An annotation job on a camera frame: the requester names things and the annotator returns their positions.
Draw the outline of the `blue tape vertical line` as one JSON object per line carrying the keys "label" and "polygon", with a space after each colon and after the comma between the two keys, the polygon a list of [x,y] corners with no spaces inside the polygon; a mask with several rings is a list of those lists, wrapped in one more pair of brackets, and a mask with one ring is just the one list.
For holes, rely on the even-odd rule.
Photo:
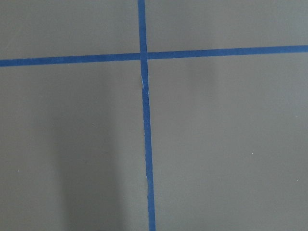
{"label": "blue tape vertical line", "polygon": [[142,107],[143,107],[143,127],[144,127],[144,147],[145,165],[147,178],[147,205],[149,230],[156,230],[155,223],[155,201],[154,201],[154,176],[152,160],[152,137],[151,137],[151,118],[149,100],[149,75],[148,75],[148,52],[146,34],[146,15],[145,1],[138,1],[138,20],[140,38],[140,64],[142,81]]}

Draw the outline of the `blue tape horizontal line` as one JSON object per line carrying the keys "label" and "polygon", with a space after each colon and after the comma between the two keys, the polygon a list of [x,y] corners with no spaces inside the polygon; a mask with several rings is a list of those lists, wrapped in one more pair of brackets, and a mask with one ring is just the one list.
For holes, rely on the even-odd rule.
{"label": "blue tape horizontal line", "polygon": [[[308,51],[307,45],[296,46],[274,46],[274,47],[251,47],[251,48],[225,48],[191,51],[160,51],[149,52],[145,55],[150,60],[194,58],[194,57],[215,57],[215,56],[237,56],[255,54],[280,54],[280,53],[304,53]],[[1,67],[30,66],[30,65],[52,65],[52,64],[78,64],[78,63],[99,63],[117,61],[136,61],[143,57],[140,53],[119,53],[119,54],[98,54],[81,56],[59,56],[6,59],[0,61]]]}

